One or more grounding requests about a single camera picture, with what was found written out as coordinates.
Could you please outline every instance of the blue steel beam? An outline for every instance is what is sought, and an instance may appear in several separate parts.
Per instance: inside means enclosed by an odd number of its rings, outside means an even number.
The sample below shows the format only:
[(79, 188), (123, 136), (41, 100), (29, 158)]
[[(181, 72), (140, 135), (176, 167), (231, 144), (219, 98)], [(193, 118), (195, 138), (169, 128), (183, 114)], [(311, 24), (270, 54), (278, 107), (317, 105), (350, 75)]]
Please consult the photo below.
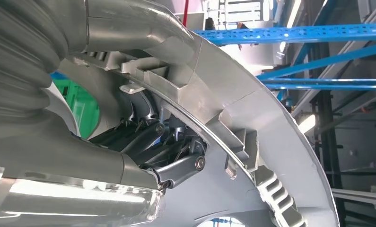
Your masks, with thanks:
[(376, 91), (376, 85), (265, 84), (268, 89)]
[(376, 79), (269, 79), (262, 81), (272, 89), (375, 90)]
[(302, 72), (305, 70), (317, 69), (317, 68), (327, 66), (330, 64), (335, 64), (341, 61), (350, 61), (352, 59), (362, 58), (362, 57), (366, 57), (366, 56), (370, 56), (374, 54), (376, 54), (376, 45), (364, 47), (359, 50), (355, 50), (355, 51), (351, 51), (351, 52), (347, 52), (343, 54), (338, 54), (335, 56), (323, 58), (323, 59), (312, 61), (312, 62), (305, 63), (305, 64), (295, 65), (295, 66), (281, 69), (281, 70), (266, 72), (264, 74), (257, 76), (257, 78), (259, 80), (266, 80), (266, 79), (271, 79), (271, 78), (289, 76), (291, 74)]
[(215, 45), (376, 40), (376, 24), (195, 31)]
[[(337, 5), (337, 2), (338, 0), (324, 1), (319, 13), (316, 16), (313, 26), (324, 25), (327, 22), (331, 12), (334, 10), (335, 6)], [(303, 43), (299, 51), (297, 52), (297, 54), (295, 54), (294, 59), (291, 62), (291, 65), (302, 64), (303, 60), (305, 59), (306, 55), (309, 53), (309, 50), (311, 50), (312, 47), (313, 47), (313, 44)]]
[(318, 84), (318, 85), (376, 85), (376, 79), (299, 79), (276, 78), (262, 80), (264, 84)]

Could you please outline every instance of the curved duct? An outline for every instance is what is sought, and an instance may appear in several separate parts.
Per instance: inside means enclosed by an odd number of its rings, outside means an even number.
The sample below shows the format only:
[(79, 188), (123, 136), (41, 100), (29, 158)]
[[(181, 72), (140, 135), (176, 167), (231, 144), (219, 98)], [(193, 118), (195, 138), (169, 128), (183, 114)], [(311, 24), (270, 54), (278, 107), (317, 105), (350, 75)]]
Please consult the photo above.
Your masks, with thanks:
[(189, 31), (162, 5), (146, 0), (89, 0), (87, 7), (88, 51), (140, 49), (176, 64), (189, 61), (195, 51)]

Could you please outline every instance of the green panel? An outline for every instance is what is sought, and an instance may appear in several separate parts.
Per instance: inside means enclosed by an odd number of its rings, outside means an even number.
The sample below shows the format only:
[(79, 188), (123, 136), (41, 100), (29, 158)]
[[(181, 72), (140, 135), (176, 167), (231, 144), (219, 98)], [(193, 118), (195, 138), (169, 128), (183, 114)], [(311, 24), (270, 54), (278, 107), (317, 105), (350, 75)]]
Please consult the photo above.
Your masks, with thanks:
[(100, 115), (96, 100), (69, 79), (54, 79), (53, 82), (70, 106), (81, 137), (87, 138), (95, 129)]

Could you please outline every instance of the red pole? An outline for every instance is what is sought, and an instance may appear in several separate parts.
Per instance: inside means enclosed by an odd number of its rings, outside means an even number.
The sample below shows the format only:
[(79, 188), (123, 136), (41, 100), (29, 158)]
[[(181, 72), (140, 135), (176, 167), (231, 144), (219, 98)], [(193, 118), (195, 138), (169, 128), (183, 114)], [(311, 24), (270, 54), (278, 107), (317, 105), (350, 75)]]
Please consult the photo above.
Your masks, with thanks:
[(189, 0), (185, 0), (185, 10), (184, 10), (184, 20), (182, 24), (186, 27), (186, 20), (188, 19), (188, 6), (189, 6)]

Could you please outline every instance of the perforated blue rail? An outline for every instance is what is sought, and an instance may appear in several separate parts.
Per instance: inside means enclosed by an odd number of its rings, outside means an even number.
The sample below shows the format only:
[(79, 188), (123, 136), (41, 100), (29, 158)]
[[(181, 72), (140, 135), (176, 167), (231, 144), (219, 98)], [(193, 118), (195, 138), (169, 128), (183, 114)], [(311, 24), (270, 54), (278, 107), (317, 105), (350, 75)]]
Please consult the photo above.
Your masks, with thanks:
[(215, 45), (376, 40), (376, 24), (195, 31)]

